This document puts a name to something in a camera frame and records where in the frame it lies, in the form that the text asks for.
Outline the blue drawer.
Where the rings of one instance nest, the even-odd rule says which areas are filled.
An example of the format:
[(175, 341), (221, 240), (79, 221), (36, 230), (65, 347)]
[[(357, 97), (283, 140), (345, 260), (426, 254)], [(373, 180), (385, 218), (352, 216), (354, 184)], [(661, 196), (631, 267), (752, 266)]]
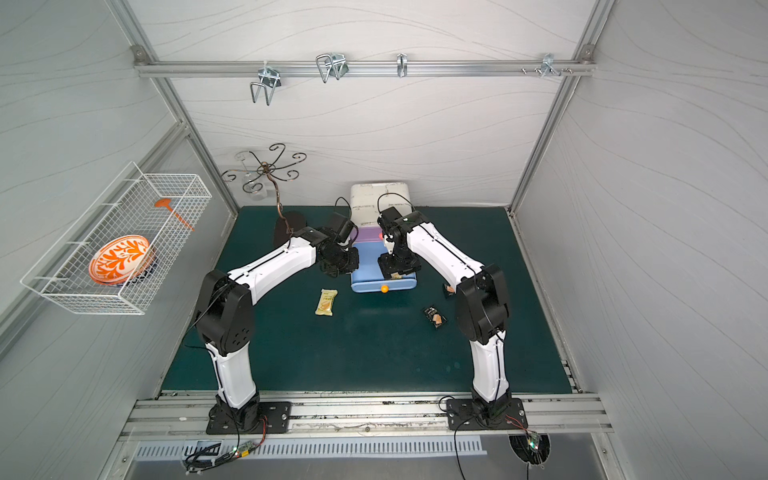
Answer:
[(415, 273), (400, 275), (397, 278), (385, 278), (382, 274), (378, 259), (388, 252), (385, 243), (362, 242), (355, 247), (359, 254), (358, 268), (351, 274), (351, 289), (358, 294), (389, 293), (394, 291), (411, 290), (417, 286)]

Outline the purple drawer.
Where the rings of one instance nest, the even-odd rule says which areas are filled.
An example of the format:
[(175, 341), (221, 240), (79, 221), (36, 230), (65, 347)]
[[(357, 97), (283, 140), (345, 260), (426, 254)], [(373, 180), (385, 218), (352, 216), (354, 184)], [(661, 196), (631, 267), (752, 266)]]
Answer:
[(379, 226), (359, 227), (355, 244), (358, 243), (381, 243), (384, 241), (382, 230)]

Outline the gold cookie packet one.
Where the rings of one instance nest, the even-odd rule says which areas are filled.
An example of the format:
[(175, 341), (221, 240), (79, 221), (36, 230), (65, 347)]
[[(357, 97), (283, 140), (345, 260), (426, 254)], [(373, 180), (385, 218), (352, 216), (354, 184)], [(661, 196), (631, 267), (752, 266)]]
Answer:
[(318, 316), (332, 316), (333, 304), (338, 295), (335, 289), (322, 289), (315, 314)]

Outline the black cookie packet two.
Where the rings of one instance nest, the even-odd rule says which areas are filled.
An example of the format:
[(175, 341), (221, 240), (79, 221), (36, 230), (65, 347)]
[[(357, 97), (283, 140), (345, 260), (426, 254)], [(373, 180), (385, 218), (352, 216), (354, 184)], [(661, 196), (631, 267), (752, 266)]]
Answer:
[(436, 329), (447, 324), (446, 317), (435, 306), (426, 307), (423, 314)]

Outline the white drawer cabinet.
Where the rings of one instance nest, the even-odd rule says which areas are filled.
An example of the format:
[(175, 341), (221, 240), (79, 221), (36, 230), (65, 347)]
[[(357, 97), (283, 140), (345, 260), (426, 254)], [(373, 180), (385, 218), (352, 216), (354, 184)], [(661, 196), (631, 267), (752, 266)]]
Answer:
[(354, 184), (350, 205), (351, 220), (360, 228), (377, 226), (380, 213), (390, 207), (395, 207), (401, 215), (413, 211), (410, 191), (404, 182)]

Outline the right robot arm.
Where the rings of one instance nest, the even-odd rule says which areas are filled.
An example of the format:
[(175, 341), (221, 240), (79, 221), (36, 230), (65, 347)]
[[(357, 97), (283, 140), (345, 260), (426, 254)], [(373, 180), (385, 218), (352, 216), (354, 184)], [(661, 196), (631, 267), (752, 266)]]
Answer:
[(426, 262), (442, 276), (453, 291), (458, 328), (469, 341), (473, 400), (488, 413), (505, 407), (509, 402), (504, 350), (510, 300), (503, 271), (462, 252), (419, 211), (402, 214), (389, 207), (379, 213), (377, 222), (383, 238), (393, 244), (392, 251), (378, 259), (382, 275), (415, 273)]

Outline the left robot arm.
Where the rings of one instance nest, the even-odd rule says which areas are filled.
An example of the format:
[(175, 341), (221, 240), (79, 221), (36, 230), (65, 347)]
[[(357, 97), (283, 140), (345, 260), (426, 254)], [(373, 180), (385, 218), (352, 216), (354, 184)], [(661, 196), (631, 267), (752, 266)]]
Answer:
[(235, 413), (254, 410), (259, 393), (249, 345), (254, 306), (283, 281), (320, 263), (339, 274), (359, 267), (359, 252), (327, 230), (305, 227), (263, 257), (228, 272), (207, 273), (198, 295), (193, 327), (210, 356), (217, 401)]

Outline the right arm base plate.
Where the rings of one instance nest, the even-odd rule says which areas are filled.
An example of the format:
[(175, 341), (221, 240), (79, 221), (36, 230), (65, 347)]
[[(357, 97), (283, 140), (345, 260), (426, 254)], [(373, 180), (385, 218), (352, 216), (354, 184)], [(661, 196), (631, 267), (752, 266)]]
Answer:
[(457, 399), (445, 396), (438, 402), (446, 415), (448, 428), (463, 431), (507, 431), (528, 429), (528, 420), (520, 398), (504, 395), (492, 403), (481, 399)]

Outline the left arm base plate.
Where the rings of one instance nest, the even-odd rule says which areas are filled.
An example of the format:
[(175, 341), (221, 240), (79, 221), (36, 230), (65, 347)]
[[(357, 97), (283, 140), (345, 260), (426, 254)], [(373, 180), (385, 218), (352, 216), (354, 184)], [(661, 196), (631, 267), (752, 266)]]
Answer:
[(227, 405), (221, 398), (209, 410), (205, 433), (234, 435), (264, 433), (284, 434), (288, 431), (291, 402), (250, 401), (240, 409)]

